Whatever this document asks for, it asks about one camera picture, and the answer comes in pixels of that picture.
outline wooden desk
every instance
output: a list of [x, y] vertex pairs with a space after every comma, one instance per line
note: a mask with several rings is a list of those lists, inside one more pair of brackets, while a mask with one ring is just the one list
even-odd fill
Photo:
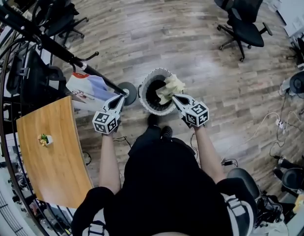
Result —
[[[17, 120], [21, 153], [39, 200], [77, 208], [93, 187], [83, 161], [71, 97], [42, 107]], [[37, 137], [51, 135], [41, 146]]]

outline chair armrest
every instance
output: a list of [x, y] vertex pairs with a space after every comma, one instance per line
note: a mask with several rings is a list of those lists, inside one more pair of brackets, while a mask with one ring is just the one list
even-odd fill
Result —
[[264, 28], [261, 31], [259, 31], [260, 34], [263, 34], [267, 31], [270, 36], [273, 36], [273, 33], [270, 30], [269, 26], [266, 23], [263, 23], [263, 25], [264, 25]]
[[238, 12], [237, 9], [231, 8], [230, 11], [231, 11], [231, 14], [232, 14], [232, 15], [234, 15], [237, 19], [241, 20], [241, 17], [240, 17], [240, 15], [239, 15], [239, 12]]

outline person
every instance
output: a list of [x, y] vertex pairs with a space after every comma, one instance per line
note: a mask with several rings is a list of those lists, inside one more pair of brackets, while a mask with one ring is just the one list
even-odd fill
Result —
[[129, 151], [122, 187], [112, 135], [103, 135], [99, 187], [76, 210], [73, 235], [88, 230], [103, 208], [110, 236], [234, 235], [222, 193], [246, 201], [254, 214], [255, 201], [241, 179], [225, 178], [204, 125], [194, 130], [200, 167], [194, 151], [150, 115]]

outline crumpled paper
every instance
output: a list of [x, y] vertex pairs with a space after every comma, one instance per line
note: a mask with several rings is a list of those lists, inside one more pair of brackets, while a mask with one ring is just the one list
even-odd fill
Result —
[[156, 90], [157, 96], [161, 99], [161, 101], [159, 102], [159, 104], [161, 105], [170, 101], [174, 94], [182, 93], [186, 85], [181, 82], [175, 74], [167, 77], [164, 82], [166, 83], [166, 85]]

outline black shoe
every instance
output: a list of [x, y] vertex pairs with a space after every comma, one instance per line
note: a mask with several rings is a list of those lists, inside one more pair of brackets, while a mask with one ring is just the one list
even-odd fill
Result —
[[150, 126], [158, 126], [158, 116], [154, 114], [150, 114], [147, 118], [147, 125]]
[[172, 137], [172, 128], [169, 126], [165, 126], [161, 132], [161, 138], [170, 139]]

